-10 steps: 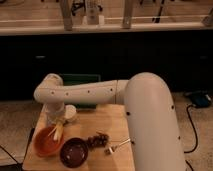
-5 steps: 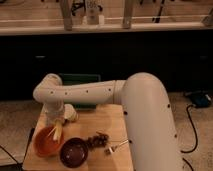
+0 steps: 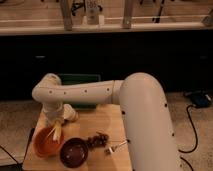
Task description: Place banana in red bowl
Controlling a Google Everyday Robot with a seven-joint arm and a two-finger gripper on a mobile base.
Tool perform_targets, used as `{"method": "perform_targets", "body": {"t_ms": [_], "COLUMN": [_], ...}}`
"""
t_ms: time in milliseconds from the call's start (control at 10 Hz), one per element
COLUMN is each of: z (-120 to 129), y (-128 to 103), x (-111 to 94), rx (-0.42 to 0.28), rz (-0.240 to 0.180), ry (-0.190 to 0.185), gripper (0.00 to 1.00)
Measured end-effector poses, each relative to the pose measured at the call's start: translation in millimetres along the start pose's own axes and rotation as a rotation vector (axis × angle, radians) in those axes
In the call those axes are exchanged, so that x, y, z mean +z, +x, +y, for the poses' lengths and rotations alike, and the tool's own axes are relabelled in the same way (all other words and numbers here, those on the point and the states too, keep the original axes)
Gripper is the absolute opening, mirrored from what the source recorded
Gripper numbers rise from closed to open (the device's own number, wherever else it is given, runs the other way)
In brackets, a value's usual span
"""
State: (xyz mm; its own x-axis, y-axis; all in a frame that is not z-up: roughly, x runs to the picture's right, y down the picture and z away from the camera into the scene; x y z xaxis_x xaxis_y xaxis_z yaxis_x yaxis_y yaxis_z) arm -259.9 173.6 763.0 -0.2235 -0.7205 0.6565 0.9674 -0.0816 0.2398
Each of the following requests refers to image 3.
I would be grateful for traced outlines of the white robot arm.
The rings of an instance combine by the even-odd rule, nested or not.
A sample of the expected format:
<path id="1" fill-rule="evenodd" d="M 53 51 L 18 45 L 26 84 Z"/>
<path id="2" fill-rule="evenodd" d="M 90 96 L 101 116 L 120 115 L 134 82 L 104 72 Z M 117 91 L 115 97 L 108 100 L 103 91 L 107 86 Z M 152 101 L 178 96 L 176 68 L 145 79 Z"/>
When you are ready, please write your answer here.
<path id="1" fill-rule="evenodd" d="M 182 171 L 180 154 L 164 90 L 150 74 L 139 72 L 123 80 L 64 85 L 49 73 L 33 88 L 32 97 L 52 118 L 64 104 L 117 104 L 123 116 L 133 171 Z"/>

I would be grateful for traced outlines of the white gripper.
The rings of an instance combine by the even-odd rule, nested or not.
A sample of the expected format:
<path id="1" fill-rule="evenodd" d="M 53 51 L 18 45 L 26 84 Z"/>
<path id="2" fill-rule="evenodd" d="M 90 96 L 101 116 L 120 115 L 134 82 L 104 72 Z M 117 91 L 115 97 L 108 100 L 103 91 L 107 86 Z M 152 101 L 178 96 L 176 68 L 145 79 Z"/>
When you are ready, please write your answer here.
<path id="1" fill-rule="evenodd" d="M 44 114 L 46 116 L 47 122 L 49 124 L 54 124 L 53 127 L 53 138 L 59 139 L 62 133 L 62 123 L 64 122 L 64 109 L 59 108 L 57 110 L 44 110 Z"/>

